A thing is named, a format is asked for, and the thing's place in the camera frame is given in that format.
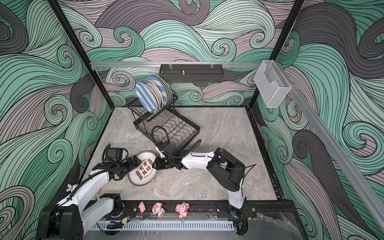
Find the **cream floral painted plate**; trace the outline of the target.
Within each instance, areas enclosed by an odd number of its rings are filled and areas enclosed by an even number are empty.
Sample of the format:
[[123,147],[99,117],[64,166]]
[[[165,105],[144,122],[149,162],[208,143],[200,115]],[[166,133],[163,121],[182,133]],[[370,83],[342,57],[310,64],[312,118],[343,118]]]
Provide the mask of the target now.
[[158,101],[158,104],[159,104],[159,109],[161,109],[163,107],[163,96],[162,96],[160,90],[158,89],[158,87],[154,83],[152,83],[149,80],[145,80],[145,85],[147,87],[149,87],[150,90],[154,93],[154,95]]

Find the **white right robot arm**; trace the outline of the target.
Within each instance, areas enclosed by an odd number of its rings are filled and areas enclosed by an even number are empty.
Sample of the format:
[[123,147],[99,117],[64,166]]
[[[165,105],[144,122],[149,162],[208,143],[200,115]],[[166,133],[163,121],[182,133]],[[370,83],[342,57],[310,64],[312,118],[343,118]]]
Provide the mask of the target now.
[[246,201],[243,195],[246,166],[228,151],[217,148],[209,153],[183,151],[179,155],[172,155],[160,147],[156,150],[160,157],[155,160],[155,169],[207,170],[228,191],[229,204],[237,210],[243,207]]

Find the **blue striped plate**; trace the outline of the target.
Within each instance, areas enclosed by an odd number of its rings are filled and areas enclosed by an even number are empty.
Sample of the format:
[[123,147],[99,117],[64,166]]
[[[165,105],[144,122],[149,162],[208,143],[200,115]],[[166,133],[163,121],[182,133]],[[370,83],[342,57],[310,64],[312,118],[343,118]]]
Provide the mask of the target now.
[[143,83],[137,83],[135,91],[143,107],[148,112],[156,114],[159,110],[159,105],[153,91]]
[[160,90],[163,96],[163,107],[167,105],[169,102],[171,102],[169,87],[163,79],[161,79],[160,77],[150,76],[148,77],[148,80],[154,83]]

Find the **white plate red Chinese characters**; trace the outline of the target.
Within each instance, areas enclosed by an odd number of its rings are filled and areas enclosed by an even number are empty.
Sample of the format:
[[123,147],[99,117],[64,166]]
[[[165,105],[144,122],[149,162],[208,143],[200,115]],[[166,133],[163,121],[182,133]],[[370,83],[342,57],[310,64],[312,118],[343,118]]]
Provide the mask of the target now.
[[137,160],[140,164],[128,174],[129,180],[133,185],[144,186],[155,178],[157,170],[153,165],[156,157],[152,152],[142,152],[137,155]]

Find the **white plate green red rim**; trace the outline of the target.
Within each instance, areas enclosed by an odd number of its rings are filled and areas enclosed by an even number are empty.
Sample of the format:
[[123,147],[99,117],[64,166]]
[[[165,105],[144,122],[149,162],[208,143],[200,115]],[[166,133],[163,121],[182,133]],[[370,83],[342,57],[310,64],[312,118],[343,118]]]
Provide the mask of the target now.
[[146,85],[155,94],[155,97],[157,98],[159,103],[159,107],[160,108],[164,107],[168,102],[168,96],[167,96],[165,87],[160,82],[160,80],[155,77],[148,77]]

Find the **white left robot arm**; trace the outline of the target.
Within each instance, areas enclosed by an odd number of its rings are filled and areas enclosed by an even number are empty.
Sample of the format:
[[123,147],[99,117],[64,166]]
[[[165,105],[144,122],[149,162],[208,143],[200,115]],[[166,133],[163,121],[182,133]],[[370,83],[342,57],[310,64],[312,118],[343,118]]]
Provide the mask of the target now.
[[39,218],[38,240],[81,240],[86,232],[105,216],[124,217],[119,194],[103,194],[92,205],[91,199],[110,180],[122,180],[140,165],[137,157],[108,159],[97,164],[88,178],[75,187],[56,206],[47,206]]

